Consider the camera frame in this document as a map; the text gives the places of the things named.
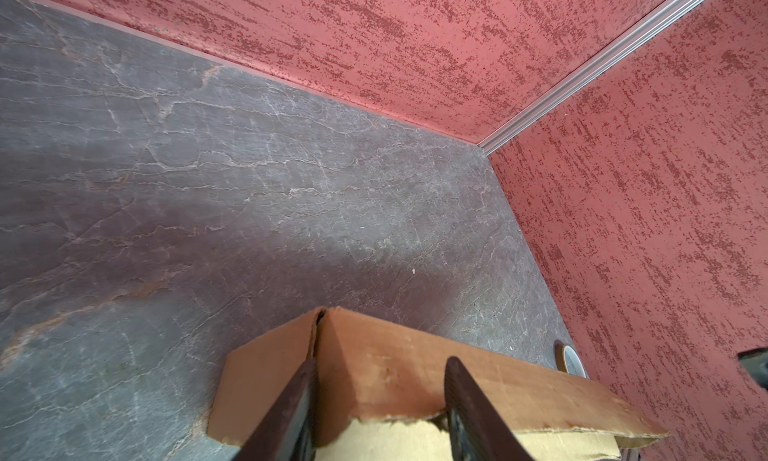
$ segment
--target brown cardboard box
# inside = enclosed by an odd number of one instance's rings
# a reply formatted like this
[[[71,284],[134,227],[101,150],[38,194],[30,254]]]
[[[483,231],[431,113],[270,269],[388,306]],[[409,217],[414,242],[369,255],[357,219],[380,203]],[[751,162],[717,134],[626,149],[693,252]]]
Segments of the brown cardboard box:
[[[643,447],[667,436],[666,429],[590,379],[341,308],[317,308],[230,353],[208,436],[241,446],[312,356],[320,381],[315,438],[320,446],[357,427],[357,420],[427,419],[440,413],[450,356],[462,360],[526,448],[522,437],[530,435],[528,441],[536,439],[544,451],[561,443],[569,455],[576,454],[574,446],[582,444],[582,450],[595,453],[584,451],[580,459],[595,459],[591,456],[616,457],[618,452],[602,453],[614,445]]]

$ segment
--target white corner molding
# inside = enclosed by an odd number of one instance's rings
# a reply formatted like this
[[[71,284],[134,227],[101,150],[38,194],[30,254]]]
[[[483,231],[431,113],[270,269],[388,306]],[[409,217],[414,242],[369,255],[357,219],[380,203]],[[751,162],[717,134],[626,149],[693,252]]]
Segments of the white corner molding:
[[[635,51],[702,1],[704,0],[666,0],[660,4],[642,20],[632,25],[608,46],[600,50],[598,54],[592,56],[574,72],[563,78],[561,82],[539,96],[531,105],[520,111],[514,118],[504,123],[504,126],[481,141],[482,150],[486,155],[490,155],[504,146],[522,130],[547,114],[549,110],[565,101],[570,95],[579,91],[587,83],[600,76],[608,68]]]

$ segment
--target black object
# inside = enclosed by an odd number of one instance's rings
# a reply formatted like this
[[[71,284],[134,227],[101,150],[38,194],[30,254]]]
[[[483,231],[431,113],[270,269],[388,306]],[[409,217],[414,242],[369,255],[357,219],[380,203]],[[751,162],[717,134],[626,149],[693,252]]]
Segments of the black object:
[[[446,363],[446,415],[454,461],[534,461],[455,356]],[[317,366],[304,361],[232,461],[311,461]]]
[[[232,461],[311,461],[317,364],[304,361]]]

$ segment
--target red wallpaper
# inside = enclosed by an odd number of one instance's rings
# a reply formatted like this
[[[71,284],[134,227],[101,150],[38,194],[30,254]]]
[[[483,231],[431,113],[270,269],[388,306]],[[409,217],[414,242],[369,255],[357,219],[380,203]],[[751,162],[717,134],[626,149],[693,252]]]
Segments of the red wallpaper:
[[[664,0],[54,0],[480,142]]]
[[[492,164],[590,374],[672,430],[644,459],[768,459],[768,0],[708,0]]]

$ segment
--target pink wall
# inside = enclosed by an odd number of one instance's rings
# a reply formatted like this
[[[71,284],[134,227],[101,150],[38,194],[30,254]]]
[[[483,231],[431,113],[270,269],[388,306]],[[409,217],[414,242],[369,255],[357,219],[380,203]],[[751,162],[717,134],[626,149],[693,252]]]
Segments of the pink wall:
[[[672,429],[646,459],[768,459],[768,0],[708,0],[492,164],[590,373]]]
[[[663,0],[53,0],[479,142]]]

